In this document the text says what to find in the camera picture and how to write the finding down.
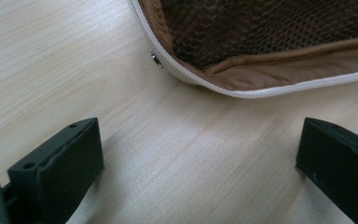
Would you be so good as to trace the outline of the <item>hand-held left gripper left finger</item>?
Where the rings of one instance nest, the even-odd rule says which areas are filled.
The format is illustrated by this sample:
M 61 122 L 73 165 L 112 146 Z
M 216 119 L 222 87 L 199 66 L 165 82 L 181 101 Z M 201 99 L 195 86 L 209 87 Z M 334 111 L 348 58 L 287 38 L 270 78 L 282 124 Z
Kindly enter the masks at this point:
M 7 170 L 14 224 L 65 224 L 102 169 L 98 120 L 66 126 Z

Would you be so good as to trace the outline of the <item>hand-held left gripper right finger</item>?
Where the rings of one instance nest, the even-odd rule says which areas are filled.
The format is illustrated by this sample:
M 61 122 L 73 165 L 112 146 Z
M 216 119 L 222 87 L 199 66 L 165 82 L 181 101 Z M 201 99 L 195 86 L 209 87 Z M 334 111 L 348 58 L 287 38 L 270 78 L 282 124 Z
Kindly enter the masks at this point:
M 334 123 L 306 118 L 296 167 L 358 224 L 358 134 Z

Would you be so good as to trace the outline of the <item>white zippered pouch brown lining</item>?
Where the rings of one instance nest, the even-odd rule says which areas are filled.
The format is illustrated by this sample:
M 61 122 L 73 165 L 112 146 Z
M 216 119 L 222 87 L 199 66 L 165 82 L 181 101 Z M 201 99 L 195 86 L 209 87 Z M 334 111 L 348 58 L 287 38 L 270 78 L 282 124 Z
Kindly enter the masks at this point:
M 129 0 L 156 64 L 254 99 L 358 81 L 358 0 Z

